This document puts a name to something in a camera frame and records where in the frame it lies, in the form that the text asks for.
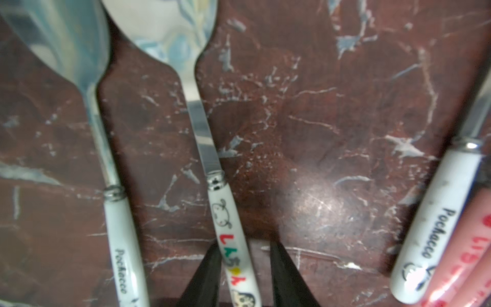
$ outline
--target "white ceramic handle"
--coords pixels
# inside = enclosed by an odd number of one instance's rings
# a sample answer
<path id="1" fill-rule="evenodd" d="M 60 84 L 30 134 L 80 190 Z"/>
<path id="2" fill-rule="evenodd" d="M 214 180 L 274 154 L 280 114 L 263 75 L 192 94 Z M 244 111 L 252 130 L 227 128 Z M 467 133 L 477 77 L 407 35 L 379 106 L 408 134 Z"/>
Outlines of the white ceramic handle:
<path id="1" fill-rule="evenodd" d="M 104 201 L 114 283 L 120 307 L 150 307 L 128 198 Z"/>
<path id="2" fill-rule="evenodd" d="M 259 287 L 230 186 L 227 183 L 220 190 L 208 191 L 208 198 L 232 302 L 241 306 L 240 299 L 245 299 L 247 306 L 260 307 Z"/>
<path id="3" fill-rule="evenodd" d="M 419 205 L 392 270 L 396 299 L 415 304 L 424 295 L 464 206 L 481 154 L 447 150 Z"/>

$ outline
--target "colorful lettering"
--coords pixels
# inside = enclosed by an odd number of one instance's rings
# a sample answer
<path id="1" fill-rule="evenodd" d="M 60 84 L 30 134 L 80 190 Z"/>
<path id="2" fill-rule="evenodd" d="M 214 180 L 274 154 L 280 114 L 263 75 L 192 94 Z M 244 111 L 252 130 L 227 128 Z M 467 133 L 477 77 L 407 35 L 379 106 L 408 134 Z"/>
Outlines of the colorful lettering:
<path id="1" fill-rule="evenodd" d="M 465 252 L 461 256 L 461 260 L 463 263 L 473 263 L 476 262 L 479 259 L 478 255 L 471 254 L 469 252 Z"/>
<path id="2" fill-rule="evenodd" d="M 233 253 L 233 252 L 237 252 L 237 249 L 232 249 L 232 248 L 229 248 L 229 247 L 225 247 L 225 257 L 228 258 L 230 256 L 230 254 Z"/>
<path id="3" fill-rule="evenodd" d="M 472 238 L 472 241 L 474 243 L 479 243 L 479 241 L 489 242 L 489 239 L 488 238 L 483 238 L 483 237 L 474 237 L 474 238 Z"/>
<path id="4" fill-rule="evenodd" d="M 483 218 L 483 224 L 484 224 L 484 226 L 486 226 L 486 227 L 491 227 L 491 214 L 486 215 L 486 216 Z"/>
<path id="5" fill-rule="evenodd" d="M 245 281 L 245 277 L 235 277 L 232 276 L 232 286 L 236 286 L 239 282 Z"/>
<path id="6" fill-rule="evenodd" d="M 222 234 L 222 235 L 220 235 L 220 241 L 224 245 L 227 245 L 227 243 L 225 242 L 226 239 L 233 240 L 234 239 L 234 235 L 233 234 Z"/>
<path id="7" fill-rule="evenodd" d="M 239 266 L 241 260 L 238 257 L 234 257 L 234 258 L 225 259 L 223 262 L 227 267 L 233 267 L 234 265 Z"/>
<path id="8" fill-rule="evenodd" d="M 429 305 L 428 305 L 428 303 L 430 303 L 430 301 L 425 300 L 421 303 L 421 306 L 422 307 L 445 307 L 445 306 L 447 306 L 447 303 L 445 301 L 442 301 L 442 300 L 437 300 L 437 301 L 431 302 Z"/>
<path id="9" fill-rule="evenodd" d="M 228 271 L 229 271 L 230 273 L 232 273 L 232 275 L 235 275 L 235 276 L 237 276 L 237 275 L 239 275 L 240 273 L 242 273 L 241 269 L 239 269 L 238 267 L 235 267 L 235 268 L 233 268 L 233 269 L 228 269 Z"/>

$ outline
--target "knife handle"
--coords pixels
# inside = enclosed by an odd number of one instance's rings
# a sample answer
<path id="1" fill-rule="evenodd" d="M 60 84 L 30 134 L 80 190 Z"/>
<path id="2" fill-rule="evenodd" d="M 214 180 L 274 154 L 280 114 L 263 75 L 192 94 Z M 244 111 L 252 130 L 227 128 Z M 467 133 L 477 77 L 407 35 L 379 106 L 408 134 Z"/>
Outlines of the knife handle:
<path id="1" fill-rule="evenodd" d="M 396 299 L 414 304 L 424 295 L 469 193 L 481 154 L 449 149 L 419 205 L 391 275 Z"/>
<path id="2" fill-rule="evenodd" d="M 208 190 L 208 199 L 232 301 L 246 296 L 262 306 L 259 287 L 230 185 Z"/>

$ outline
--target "pink handle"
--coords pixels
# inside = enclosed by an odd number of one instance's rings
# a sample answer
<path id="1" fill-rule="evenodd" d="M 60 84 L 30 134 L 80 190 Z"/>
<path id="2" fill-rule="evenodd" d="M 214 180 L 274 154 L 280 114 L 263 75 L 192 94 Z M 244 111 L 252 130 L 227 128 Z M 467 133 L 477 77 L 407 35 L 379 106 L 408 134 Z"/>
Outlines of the pink handle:
<path id="1" fill-rule="evenodd" d="M 447 307 L 479 307 L 490 293 L 491 249 L 488 249 Z"/>
<path id="2" fill-rule="evenodd" d="M 422 300 L 414 305 L 405 306 L 446 306 L 457 294 L 490 243 L 491 190 L 481 189 L 462 214 Z"/>

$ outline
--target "spoon bowl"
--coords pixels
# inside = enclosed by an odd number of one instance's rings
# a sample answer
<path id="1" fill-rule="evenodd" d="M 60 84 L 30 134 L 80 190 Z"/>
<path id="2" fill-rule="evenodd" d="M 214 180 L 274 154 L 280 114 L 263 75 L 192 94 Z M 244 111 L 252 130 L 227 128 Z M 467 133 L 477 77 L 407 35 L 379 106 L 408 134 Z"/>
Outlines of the spoon bowl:
<path id="1" fill-rule="evenodd" d="M 109 62 L 104 11 L 86 1 L 2 0 L 0 14 L 48 67 L 86 91 Z"/>
<path id="2" fill-rule="evenodd" d="M 212 35 L 218 7 L 217 0 L 103 2 L 138 48 L 180 75 L 194 69 Z"/>

